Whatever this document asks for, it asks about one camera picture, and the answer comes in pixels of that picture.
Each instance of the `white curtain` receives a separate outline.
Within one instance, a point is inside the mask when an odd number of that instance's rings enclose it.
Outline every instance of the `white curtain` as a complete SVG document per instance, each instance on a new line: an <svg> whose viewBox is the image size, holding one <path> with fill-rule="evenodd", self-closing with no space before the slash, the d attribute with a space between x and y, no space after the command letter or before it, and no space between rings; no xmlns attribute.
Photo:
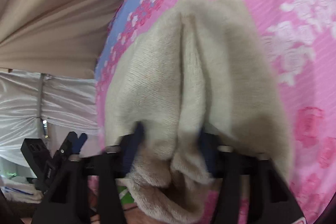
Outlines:
<svg viewBox="0 0 336 224"><path fill-rule="evenodd" d="M20 148L24 138L38 138L39 79L39 73L0 72L0 157L26 167ZM41 114L48 123L97 135L95 81L46 76Z"/></svg>

